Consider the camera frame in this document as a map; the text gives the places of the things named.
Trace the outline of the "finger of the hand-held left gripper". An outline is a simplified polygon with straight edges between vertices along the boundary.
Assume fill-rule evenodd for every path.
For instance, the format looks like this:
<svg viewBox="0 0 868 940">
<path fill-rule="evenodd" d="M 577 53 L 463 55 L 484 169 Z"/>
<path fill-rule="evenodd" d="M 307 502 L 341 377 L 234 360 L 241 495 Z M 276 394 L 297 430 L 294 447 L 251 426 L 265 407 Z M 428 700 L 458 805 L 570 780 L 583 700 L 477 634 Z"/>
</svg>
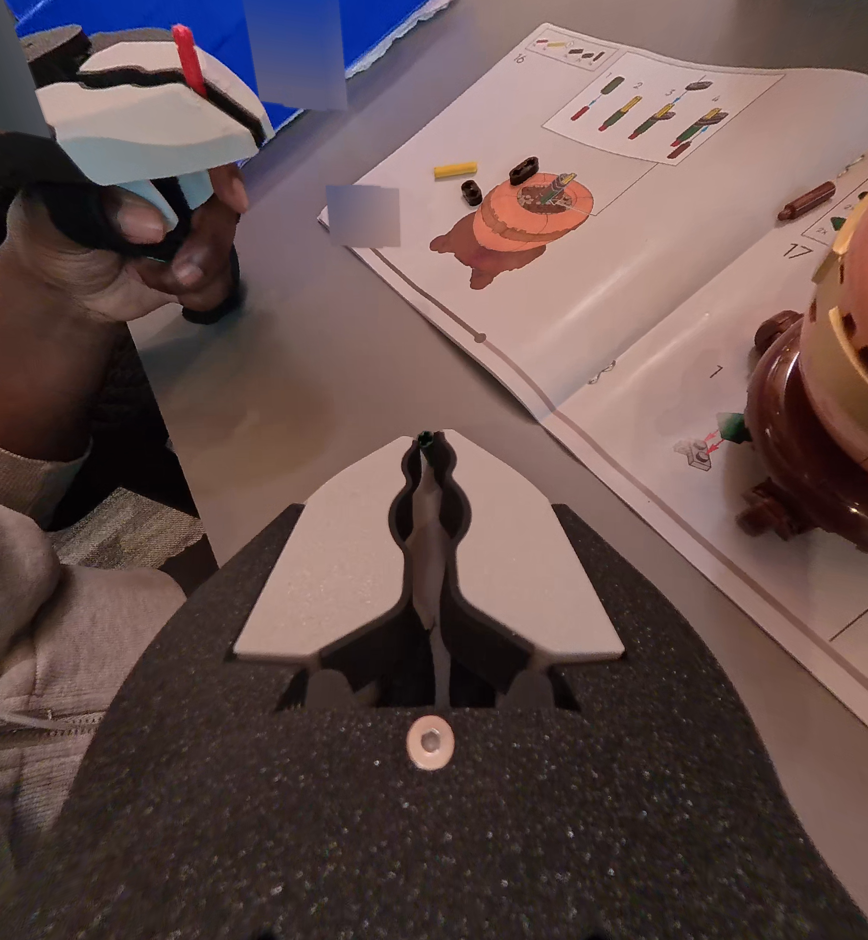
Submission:
<svg viewBox="0 0 868 940">
<path fill-rule="evenodd" d="M 244 124 L 178 83 L 62 82 L 36 95 L 59 146 L 100 185 L 196 173 L 251 158 L 260 147 Z"/>
<path fill-rule="evenodd" d="M 273 135 L 273 127 L 255 92 L 213 55 L 196 49 L 205 98 L 252 134 L 256 147 Z M 188 85 L 173 41 L 122 41 L 91 55 L 77 80 L 86 88 L 160 88 Z"/>
</svg>

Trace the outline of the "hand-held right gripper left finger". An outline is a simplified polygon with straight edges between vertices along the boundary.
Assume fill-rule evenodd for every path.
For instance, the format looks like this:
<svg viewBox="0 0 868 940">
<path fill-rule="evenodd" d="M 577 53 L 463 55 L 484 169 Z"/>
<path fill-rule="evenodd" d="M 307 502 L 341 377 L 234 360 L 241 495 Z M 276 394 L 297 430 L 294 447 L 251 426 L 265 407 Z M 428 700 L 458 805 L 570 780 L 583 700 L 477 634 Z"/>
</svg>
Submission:
<svg viewBox="0 0 868 940">
<path fill-rule="evenodd" d="M 417 440 L 399 437 L 306 502 L 234 645 L 242 661 L 342 673 L 379 704 L 433 704 L 428 631 L 406 541 L 421 482 Z"/>
</svg>

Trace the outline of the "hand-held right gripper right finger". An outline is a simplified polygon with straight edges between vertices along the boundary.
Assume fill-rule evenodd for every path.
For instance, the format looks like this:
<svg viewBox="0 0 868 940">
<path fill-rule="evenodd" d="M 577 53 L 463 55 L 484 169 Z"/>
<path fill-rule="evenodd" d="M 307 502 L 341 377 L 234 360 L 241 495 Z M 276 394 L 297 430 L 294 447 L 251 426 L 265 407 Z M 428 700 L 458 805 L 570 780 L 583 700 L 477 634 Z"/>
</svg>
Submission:
<svg viewBox="0 0 868 940">
<path fill-rule="evenodd" d="M 455 430 L 438 432 L 449 539 L 440 632 L 454 664 L 505 697 L 521 676 L 626 652 L 548 499 Z"/>
</svg>

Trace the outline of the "red toy brick axle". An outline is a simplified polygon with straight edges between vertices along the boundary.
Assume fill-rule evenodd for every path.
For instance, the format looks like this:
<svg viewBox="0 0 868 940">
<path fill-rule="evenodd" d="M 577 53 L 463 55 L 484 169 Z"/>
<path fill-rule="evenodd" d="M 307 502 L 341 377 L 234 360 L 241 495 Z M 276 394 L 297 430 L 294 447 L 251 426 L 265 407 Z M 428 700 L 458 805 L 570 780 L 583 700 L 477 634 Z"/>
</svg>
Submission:
<svg viewBox="0 0 868 940">
<path fill-rule="evenodd" d="M 171 27 L 171 34 L 186 85 L 197 95 L 206 99 L 205 77 L 192 30 L 184 24 L 177 23 Z"/>
</svg>

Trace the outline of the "person's left forearm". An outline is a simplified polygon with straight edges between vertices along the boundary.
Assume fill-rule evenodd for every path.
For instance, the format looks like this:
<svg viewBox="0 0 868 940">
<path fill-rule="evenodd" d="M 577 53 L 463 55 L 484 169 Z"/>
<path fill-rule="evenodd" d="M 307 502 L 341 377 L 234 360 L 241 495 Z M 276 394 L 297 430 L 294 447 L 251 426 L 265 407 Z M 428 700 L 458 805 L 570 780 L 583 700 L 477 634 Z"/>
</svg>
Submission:
<svg viewBox="0 0 868 940">
<path fill-rule="evenodd" d="M 0 283 L 0 505 L 47 526 L 91 447 L 123 323 L 60 291 Z"/>
</svg>

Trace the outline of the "grey desk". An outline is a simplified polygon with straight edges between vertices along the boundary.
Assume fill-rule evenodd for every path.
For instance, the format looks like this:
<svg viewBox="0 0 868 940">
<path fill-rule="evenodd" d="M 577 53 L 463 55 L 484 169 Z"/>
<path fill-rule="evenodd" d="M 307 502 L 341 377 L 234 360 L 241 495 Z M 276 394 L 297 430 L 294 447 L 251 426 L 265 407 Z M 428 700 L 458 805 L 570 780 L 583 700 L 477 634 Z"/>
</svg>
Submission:
<svg viewBox="0 0 868 940">
<path fill-rule="evenodd" d="M 317 222 L 543 22 L 677 59 L 868 73 L 868 2 L 454 2 L 357 75 L 345 112 L 278 134 L 244 174 L 246 307 L 131 329 L 218 563 L 393 438 L 457 429 L 568 504 L 728 672 L 827 863 L 868 916 L 868 729 Z"/>
</svg>

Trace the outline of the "person's left hand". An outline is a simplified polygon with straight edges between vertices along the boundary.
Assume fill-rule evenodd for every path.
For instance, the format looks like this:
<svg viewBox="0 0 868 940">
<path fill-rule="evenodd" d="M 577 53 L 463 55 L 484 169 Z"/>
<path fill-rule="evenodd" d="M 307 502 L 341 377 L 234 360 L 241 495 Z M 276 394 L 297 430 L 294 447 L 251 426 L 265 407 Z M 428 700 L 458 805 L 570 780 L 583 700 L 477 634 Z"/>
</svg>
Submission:
<svg viewBox="0 0 868 940">
<path fill-rule="evenodd" d="M 212 168 L 209 178 L 213 194 L 195 210 L 190 232 L 169 262 L 72 241 L 32 190 L 18 194 L 9 208 L 0 259 L 10 251 L 31 280 L 53 288 L 98 320 L 129 323 L 176 302 L 192 323 L 216 323 L 241 303 L 233 246 L 250 202 L 236 164 Z"/>
</svg>

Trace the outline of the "blue plastic bin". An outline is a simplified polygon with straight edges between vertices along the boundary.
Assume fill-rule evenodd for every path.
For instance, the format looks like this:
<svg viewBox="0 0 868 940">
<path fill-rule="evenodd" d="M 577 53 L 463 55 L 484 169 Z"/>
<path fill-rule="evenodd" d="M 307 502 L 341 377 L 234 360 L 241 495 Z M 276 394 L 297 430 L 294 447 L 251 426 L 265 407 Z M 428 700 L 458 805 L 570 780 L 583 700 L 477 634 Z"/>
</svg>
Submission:
<svg viewBox="0 0 868 940">
<path fill-rule="evenodd" d="M 346 78 L 366 71 L 417 24 L 433 18 L 448 2 L 340 1 L 8 1 L 19 37 L 63 25 L 79 25 L 92 38 L 137 28 L 167 29 L 184 24 L 198 45 L 256 89 L 252 46 L 254 25 L 276 41 L 273 52 L 302 53 L 316 14 L 336 11 L 341 26 Z"/>
</svg>

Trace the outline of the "toy brick instruction booklet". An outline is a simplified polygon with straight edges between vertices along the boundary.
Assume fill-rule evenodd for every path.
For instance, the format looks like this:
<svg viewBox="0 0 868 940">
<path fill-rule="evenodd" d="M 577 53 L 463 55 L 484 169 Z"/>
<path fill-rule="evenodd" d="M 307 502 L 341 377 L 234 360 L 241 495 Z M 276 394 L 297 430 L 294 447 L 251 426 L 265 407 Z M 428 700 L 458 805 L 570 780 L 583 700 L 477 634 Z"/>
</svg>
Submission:
<svg viewBox="0 0 868 940">
<path fill-rule="evenodd" d="M 433 178 L 463 161 L 476 176 Z M 868 193 L 868 75 L 543 23 L 359 184 L 399 191 L 401 240 L 354 253 L 868 727 L 868 555 L 735 523 L 768 476 L 744 421 L 755 330 L 808 308 Z"/>
</svg>

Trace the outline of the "toy brick flower pot model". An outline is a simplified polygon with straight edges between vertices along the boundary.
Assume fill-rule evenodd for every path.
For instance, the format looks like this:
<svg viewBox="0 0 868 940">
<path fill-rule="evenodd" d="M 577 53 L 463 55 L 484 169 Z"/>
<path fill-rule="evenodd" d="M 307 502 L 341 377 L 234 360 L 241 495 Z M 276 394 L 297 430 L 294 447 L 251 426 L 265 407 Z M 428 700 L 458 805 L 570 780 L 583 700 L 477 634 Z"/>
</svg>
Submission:
<svg viewBox="0 0 868 940">
<path fill-rule="evenodd" d="M 755 334 L 745 422 L 768 476 L 736 521 L 786 541 L 820 529 L 868 554 L 868 193 L 813 282 L 807 312 Z"/>
</svg>

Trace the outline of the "brown toy brick axle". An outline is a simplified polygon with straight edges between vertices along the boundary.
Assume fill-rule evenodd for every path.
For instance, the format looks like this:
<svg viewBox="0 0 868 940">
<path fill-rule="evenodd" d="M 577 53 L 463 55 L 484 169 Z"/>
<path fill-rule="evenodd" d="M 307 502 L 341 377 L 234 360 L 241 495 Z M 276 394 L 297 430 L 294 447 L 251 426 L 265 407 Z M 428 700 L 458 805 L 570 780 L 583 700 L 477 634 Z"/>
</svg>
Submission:
<svg viewBox="0 0 868 940">
<path fill-rule="evenodd" d="M 787 202 L 777 214 L 778 222 L 793 221 L 828 202 L 836 192 L 833 181 L 824 182 Z"/>
</svg>

